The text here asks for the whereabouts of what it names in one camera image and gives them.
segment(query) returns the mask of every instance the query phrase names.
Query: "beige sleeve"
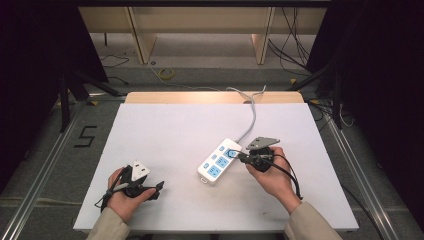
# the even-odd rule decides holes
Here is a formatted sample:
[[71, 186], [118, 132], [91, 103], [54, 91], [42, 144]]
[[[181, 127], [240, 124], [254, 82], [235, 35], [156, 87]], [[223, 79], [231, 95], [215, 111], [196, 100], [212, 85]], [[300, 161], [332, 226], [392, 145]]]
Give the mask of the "beige sleeve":
[[112, 209], [105, 208], [87, 239], [121, 240], [125, 239], [129, 233], [130, 228], [127, 224]]
[[302, 203], [292, 212], [285, 232], [291, 240], [341, 239], [327, 220], [308, 202]]

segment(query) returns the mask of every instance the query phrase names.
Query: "white table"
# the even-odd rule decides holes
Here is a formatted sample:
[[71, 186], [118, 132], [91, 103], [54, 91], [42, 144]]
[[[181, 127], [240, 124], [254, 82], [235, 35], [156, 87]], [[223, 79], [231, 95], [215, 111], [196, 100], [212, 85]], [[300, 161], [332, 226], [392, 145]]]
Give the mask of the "white table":
[[[240, 142], [243, 148], [258, 136], [279, 138], [277, 145], [284, 148], [297, 174], [304, 201], [334, 229], [356, 230], [308, 106], [256, 104], [256, 112], [253, 130]], [[214, 186], [202, 183], [197, 174], [197, 167], [224, 138], [240, 137], [251, 121], [249, 104], [122, 104], [74, 229], [92, 229], [100, 215], [94, 203], [104, 194], [107, 178], [137, 159], [151, 170], [146, 186], [160, 181], [165, 185], [158, 200], [138, 208], [129, 223], [133, 231], [281, 232], [288, 213], [244, 164], [235, 161]]]

